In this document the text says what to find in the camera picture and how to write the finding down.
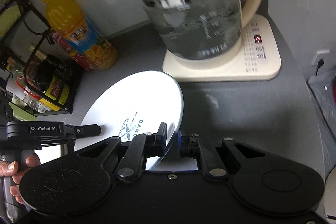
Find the left hand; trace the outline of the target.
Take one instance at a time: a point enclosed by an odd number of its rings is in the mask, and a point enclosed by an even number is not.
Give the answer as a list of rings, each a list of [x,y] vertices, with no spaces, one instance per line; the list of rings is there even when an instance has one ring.
[[[1,177],[11,177],[14,185],[9,186],[8,189],[10,194],[15,197],[16,201],[20,204],[24,204],[24,201],[19,192],[19,183],[22,177],[32,168],[39,166],[41,161],[37,154],[33,153],[26,159],[27,168],[24,170],[19,170],[19,165],[17,161],[7,162],[1,161]]]

